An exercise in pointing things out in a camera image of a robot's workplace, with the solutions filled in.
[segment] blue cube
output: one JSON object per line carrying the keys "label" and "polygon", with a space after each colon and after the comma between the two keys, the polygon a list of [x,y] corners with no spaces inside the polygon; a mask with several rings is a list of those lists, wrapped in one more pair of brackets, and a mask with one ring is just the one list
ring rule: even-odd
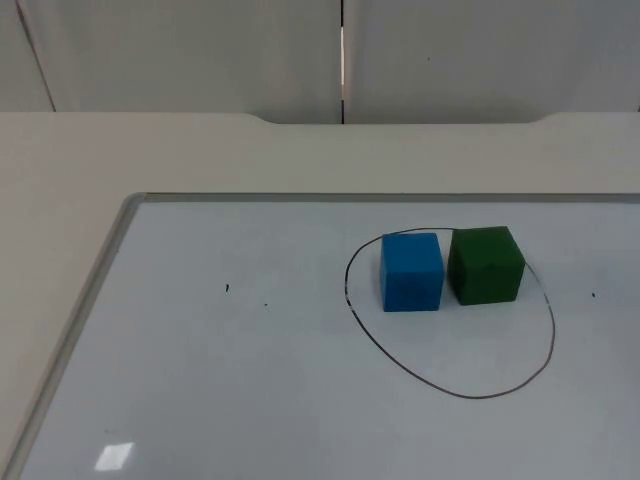
{"label": "blue cube", "polygon": [[444,263],[435,233],[382,237],[380,286],[385,312],[438,310]]}

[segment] white wall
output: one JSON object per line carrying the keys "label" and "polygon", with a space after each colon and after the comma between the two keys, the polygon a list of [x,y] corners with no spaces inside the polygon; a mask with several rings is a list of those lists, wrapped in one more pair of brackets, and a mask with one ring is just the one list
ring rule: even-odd
{"label": "white wall", "polygon": [[637,0],[345,0],[345,44],[350,123],[640,104]]}
{"label": "white wall", "polygon": [[14,0],[0,0],[0,111],[50,111]]}
{"label": "white wall", "polygon": [[340,121],[337,0],[20,0],[59,111]]}

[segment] green cube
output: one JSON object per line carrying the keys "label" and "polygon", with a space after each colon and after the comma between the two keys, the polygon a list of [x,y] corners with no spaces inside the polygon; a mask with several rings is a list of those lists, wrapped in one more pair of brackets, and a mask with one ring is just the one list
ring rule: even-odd
{"label": "green cube", "polygon": [[525,261],[507,227],[454,230],[448,276],[461,305],[513,302]]}

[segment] black marker line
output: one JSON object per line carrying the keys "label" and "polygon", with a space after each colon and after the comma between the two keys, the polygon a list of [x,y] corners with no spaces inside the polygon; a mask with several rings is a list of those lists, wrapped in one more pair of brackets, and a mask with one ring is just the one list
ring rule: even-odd
{"label": "black marker line", "polygon": [[428,386],[430,386],[432,388],[435,388],[436,390],[439,390],[439,391],[441,391],[443,393],[446,393],[447,395],[451,395],[451,396],[458,397],[458,398],[465,398],[467,400],[486,400],[486,399],[489,399],[489,398],[497,398],[497,397],[502,397],[502,396],[505,396],[505,395],[509,395],[510,393],[516,392],[516,391],[526,387],[527,385],[529,385],[533,381],[534,378],[536,378],[538,375],[540,375],[545,368],[547,368],[547,366],[551,362],[551,357],[553,356],[553,350],[554,350],[555,344],[556,344],[556,318],[555,318],[555,315],[553,314],[553,309],[551,308],[551,302],[549,301],[549,297],[547,295],[547,292],[544,290],[544,286],[542,285],[542,281],[540,281],[540,277],[538,277],[538,274],[535,272],[535,270],[528,263],[526,263],[526,266],[529,269],[529,271],[531,272],[531,274],[533,275],[533,278],[535,278],[536,282],[538,283],[538,286],[540,287],[540,290],[542,291],[542,295],[544,296],[544,301],[547,304],[547,309],[549,310],[549,317],[551,318],[551,329],[552,329],[551,330],[551,342],[549,343],[549,351],[547,352],[547,358],[545,359],[545,361],[542,364],[542,366],[539,367],[535,372],[533,372],[533,374],[530,375],[524,382],[516,385],[513,388],[510,388],[508,390],[503,390],[501,392],[490,393],[488,395],[466,395],[464,393],[458,393],[458,392],[454,392],[452,390],[449,390],[449,389],[447,389],[445,387],[442,387],[442,386],[440,386],[440,385],[438,385],[438,384],[436,384],[436,383],[424,378],[423,376],[417,374],[416,372],[411,370],[409,367],[404,365],[400,360],[398,360],[396,357],[394,357],[387,349],[385,349],[382,346],[382,344],[378,340],[376,340],[376,338],[371,334],[371,332],[369,332],[367,327],[364,325],[364,323],[362,322],[362,320],[358,316],[358,313],[356,312],[355,308],[353,308],[353,305],[351,304],[351,299],[349,298],[349,270],[351,269],[351,265],[353,264],[353,261],[356,259],[358,254],[362,250],[364,250],[366,247],[371,245],[372,243],[375,243],[378,240],[380,240],[384,235],[396,235],[396,234],[401,234],[401,233],[420,232],[420,231],[428,231],[428,230],[444,230],[444,231],[453,232],[456,229],[455,228],[451,228],[451,227],[440,227],[440,228],[419,227],[419,228],[409,228],[409,229],[406,229],[406,230],[398,230],[397,232],[390,232],[388,234],[385,233],[385,234],[382,234],[382,235],[378,235],[373,240],[369,240],[365,244],[361,245],[356,250],[356,252],[353,254],[353,256],[351,257],[351,260],[349,260],[349,263],[347,263],[347,268],[346,268],[346,270],[344,272],[344,298],[347,301],[347,306],[349,307],[349,310],[351,310],[352,315],[354,316],[354,318],[358,322],[358,325],[360,325],[360,328],[362,329],[364,334],[367,337],[369,337],[369,340],[371,340],[373,342],[373,344],[376,347],[378,347],[378,349],[380,349],[380,351],[382,353],[384,353],[398,367],[400,367],[406,373],[408,373],[412,377],[416,378],[417,380],[421,381],[422,383],[424,383],[424,384],[426,384],[426,385],[428,385]]}

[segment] whiteboard frame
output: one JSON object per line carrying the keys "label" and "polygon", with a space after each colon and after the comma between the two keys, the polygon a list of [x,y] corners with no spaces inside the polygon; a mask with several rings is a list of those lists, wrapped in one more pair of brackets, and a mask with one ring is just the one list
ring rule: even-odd
{"label": "whiteboard frame", "polygon": [[60,380],[80,338],[135,214],[143,203],[171,202],[388,202],[388,203],[621,203],[638,204],[640,194],[301,194],[301,193],[136,193],[127,197],[80,291],[44,373],[3,479],[19,478]]}

